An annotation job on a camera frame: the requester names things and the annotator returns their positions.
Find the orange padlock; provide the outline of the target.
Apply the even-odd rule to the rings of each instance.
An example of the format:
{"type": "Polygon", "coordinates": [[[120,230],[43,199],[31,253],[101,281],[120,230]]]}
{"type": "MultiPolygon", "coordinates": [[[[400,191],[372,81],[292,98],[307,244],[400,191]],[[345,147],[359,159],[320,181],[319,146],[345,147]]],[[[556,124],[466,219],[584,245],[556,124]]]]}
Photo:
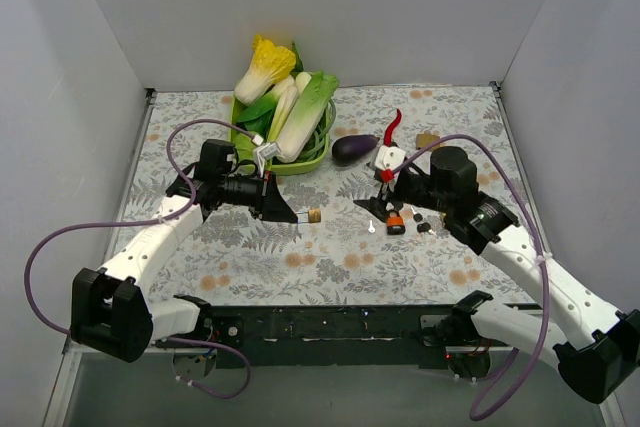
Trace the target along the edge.
{"type": "Polygon", "coordinates": [[[405,234],[406,227],[404,219],[398,210],[389,209],[386,212],[386,232],[389,236],[405,234]]]}

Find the small brass padlock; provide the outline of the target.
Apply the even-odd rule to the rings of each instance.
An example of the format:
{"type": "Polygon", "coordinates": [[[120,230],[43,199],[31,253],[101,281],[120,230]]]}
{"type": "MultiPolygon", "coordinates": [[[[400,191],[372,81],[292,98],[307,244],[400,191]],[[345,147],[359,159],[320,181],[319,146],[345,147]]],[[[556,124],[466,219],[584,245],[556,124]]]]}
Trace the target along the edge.
{"type": "Polygon", "coordinates": [[[322,220],[320,209],[310,209],[307,211],[299,211],[296,213],[299,224],[315,224],[322,220]]]}

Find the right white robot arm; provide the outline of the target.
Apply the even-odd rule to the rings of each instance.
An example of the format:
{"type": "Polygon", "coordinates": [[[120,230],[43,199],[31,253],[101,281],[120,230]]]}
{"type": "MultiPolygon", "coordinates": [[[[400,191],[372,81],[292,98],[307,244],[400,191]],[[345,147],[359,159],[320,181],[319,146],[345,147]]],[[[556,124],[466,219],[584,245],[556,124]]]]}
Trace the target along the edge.
{"type": "Polygon", "coordinates": [[[413,172],[403,150],[381,146],[373,167],[382,183],[375,205],[409,204],[442,213],[452,237],[507,274],[543,309],[536,318],[475,292],[435,326],[437,338],[471,345],[488,337],[515,347],[554,367],[594,404],[638,369],[638,310],[624,312],[598,297],[537,249],[533,230],[480,190],[476,165],[462,148],[438,148],[428,172],[413,172]]]}

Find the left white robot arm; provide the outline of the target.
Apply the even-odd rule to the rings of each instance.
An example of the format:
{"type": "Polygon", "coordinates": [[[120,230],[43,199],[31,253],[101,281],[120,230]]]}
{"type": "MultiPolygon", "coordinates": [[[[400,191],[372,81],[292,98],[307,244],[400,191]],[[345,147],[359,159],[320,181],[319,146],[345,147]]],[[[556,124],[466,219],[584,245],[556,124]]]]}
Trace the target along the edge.
{"type": "Polygon", "coordinates": [[[271,172],[241,175],[233,143],[210,139],[199,159],[167,189],[157,221],[100,268],[84,268],[72,283],[71,338],[126,362],[153,342],[177,336],[205,345],[216,328],[208,302],[176,295],[151,302],[157,274],[178,247],[223,204],[245,206],[264,222],[295,224],[296,213],[282,198],[271,172]]]}

